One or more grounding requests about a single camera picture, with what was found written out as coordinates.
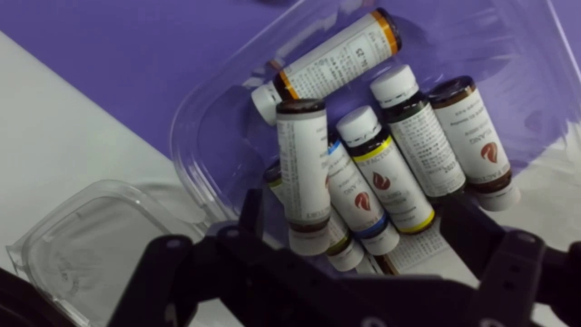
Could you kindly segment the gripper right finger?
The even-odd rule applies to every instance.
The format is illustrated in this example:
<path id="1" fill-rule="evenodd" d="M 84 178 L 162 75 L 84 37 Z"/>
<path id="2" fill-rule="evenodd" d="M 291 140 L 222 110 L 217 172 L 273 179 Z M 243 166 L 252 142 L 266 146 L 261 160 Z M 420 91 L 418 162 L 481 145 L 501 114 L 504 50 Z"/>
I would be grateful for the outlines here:
<path id="1" fill-rule="evenodd" d="M 546 304 L 568 327 L 581 327 L 581 241 L 566 251 L 539 236 L 506 230 L 465 195 L 441 208 L 440 232 L 479 280 L 465 322 L 473 327 L 538 327 L 536 303 Z"/>

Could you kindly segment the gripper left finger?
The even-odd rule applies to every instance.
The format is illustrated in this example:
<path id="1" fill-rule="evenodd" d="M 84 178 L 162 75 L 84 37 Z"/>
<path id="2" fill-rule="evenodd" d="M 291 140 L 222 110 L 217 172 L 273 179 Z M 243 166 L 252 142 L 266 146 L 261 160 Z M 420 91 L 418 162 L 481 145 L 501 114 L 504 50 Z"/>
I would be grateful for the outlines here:
<path id="1" fill-rule="evenodd" d="M 249 189 L 238 221 L 215 223 L 200 242 L 174 234 L 152 240 L 108 327 L 187 327 L 199 303 L 216 298 L 244 327 L 267 327 L 251 277 L 273 253 L 263 227 L 263 191 Z"/>

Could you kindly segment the brown bottle with white label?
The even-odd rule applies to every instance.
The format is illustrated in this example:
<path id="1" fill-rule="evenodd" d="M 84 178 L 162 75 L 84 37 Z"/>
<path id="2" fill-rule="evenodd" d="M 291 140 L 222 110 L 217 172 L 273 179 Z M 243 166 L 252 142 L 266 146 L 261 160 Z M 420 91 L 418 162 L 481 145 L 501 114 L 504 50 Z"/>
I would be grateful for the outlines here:
<path id="1" fill-rule="evenodd" d="M 401 235 L 396 248 L 386 255 L 366 254 L 355 267 L 359 274 L 400 275 L 424 272 L 425 265 L 438 255 L 452 250 L 440 234 L 440 218 L 425 232 L 416 235 Z"/>

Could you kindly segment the yellow band brown bottle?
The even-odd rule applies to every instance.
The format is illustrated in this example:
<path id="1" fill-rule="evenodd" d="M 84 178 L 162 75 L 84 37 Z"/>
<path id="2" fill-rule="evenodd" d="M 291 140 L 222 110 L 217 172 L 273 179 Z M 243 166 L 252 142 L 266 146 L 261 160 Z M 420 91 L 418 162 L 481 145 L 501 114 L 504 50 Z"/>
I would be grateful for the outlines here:
<path id="1" fill-rule="evenodd" d="M 434 208 L 371 106 L 343 116 L 336 130 L 398 231 L 412 235 L 427 230 L 434 223 Z"/>

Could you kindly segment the dark green band brown bottle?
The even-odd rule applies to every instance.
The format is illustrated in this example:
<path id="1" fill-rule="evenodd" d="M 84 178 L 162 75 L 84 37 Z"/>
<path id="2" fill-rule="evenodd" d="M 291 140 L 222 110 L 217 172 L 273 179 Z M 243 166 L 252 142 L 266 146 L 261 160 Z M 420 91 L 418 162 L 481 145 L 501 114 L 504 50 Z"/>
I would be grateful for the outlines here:
<path id="1" fill-rule="evenodd" d="M 462 194 L 465 173 L 410 66 L 403 64 L 372 81 L 380 106 L 405 161 L 431 203 Z"/>

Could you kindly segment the olive band brown bottle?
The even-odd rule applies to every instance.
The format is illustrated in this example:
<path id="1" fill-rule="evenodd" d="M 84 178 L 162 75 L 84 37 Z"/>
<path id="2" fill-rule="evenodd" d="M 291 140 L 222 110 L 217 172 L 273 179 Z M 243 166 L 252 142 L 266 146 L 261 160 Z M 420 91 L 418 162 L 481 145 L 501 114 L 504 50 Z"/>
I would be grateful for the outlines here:
<path id="1" fill-rule="evenodd" d="M 276 159 L 263 174 L 263 179 L 274 193 L 276 198 L 284 203 L 284 187 L 282 186 L 280 160 Z M 340 272 L 354 269 L 361 263 L 365 250 L 357 243 L 347 227 L 345 221 L 330 207 L 330 221 L 328 222 L 329 247 L 325 252 L 331 265 Z"/>

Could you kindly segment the grey band brown bottle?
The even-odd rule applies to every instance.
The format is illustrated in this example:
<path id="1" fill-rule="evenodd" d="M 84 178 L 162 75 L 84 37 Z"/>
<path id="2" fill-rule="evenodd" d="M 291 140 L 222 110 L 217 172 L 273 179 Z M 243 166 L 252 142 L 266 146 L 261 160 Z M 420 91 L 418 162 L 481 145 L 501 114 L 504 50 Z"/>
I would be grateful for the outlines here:
<path id="1" fill-rule="evenodd" d="M 284 214 L 289 244 L 314 256 L 329 246 L 328 129 L 325 102 L 292 99 L 276 108 Z"/>

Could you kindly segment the blue band brown bottle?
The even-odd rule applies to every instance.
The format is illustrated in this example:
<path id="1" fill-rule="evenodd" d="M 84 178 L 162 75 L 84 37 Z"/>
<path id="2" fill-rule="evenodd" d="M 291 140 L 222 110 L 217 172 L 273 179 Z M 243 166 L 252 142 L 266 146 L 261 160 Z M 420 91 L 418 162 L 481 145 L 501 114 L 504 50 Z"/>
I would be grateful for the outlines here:
<path id="1" fill-rule="evenodd" d="M 400 235 L 336 132 L 328 135 L 328 164 L 331 203 L 353 236 L 371 255 L 393 251 Z"/>

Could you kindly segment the orange band brown bottle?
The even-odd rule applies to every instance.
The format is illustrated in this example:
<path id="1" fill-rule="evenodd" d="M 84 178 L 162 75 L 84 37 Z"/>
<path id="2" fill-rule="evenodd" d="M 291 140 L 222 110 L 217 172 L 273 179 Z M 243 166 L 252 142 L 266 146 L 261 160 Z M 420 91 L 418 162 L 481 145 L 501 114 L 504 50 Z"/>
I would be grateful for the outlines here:
<path id="1" fill-rule="evenodd" d="M 261 117 L 276 124 L 276 106 L 290 99 L 323 99 L 401 50 L 400 32 L 376 8 L 283 68 L 251 99 Z"/>

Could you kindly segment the clear plastic lid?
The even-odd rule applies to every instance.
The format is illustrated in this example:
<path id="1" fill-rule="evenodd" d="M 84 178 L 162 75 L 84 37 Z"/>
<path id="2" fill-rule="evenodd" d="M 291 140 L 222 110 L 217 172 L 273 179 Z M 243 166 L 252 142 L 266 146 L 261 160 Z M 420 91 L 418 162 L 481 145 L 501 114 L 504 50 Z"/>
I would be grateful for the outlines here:
<path id="1" fill-rule="evenodd" d="M 77 327 L 106 327 L 147 244 L 166 234 L 201 239 L 157 199 L 100 180 L 6 247 L 15 273 Z"/>

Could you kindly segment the clear plastic container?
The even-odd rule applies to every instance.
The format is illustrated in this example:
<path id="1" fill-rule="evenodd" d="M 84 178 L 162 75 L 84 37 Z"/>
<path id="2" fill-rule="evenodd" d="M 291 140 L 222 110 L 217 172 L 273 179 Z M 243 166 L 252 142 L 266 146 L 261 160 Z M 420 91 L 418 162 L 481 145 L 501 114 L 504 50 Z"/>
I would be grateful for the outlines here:
<path id="1" fill-rule="evenodd" d="M 177 110 L 171 152 L 177 174 L 206 212 L 197 228 L 237 219 L 249 188 L 278 156 L 276 129 L 251 91 L 282 64 L 385 8 L 403 53 L 334 93 L 329 120 L 370 104 L 366 82 L 410 64 L 423 88 L 467 73 L 481 89 L 522 199 L 491 217 L 566 250 L 581 241 L 581 75 L 551 0 L 297 0 L 249 40 Z"/>

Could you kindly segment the purple mat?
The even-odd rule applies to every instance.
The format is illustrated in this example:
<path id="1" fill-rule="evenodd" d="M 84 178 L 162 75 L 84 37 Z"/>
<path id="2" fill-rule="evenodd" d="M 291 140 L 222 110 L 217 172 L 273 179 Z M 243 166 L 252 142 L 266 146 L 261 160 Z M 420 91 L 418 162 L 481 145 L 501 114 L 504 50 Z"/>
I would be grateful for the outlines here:
<path id="1" fill-rule="evenodd" d="M 296 0 L 0 0 L 0 32 L 162 153 L 191 87 Z"/>

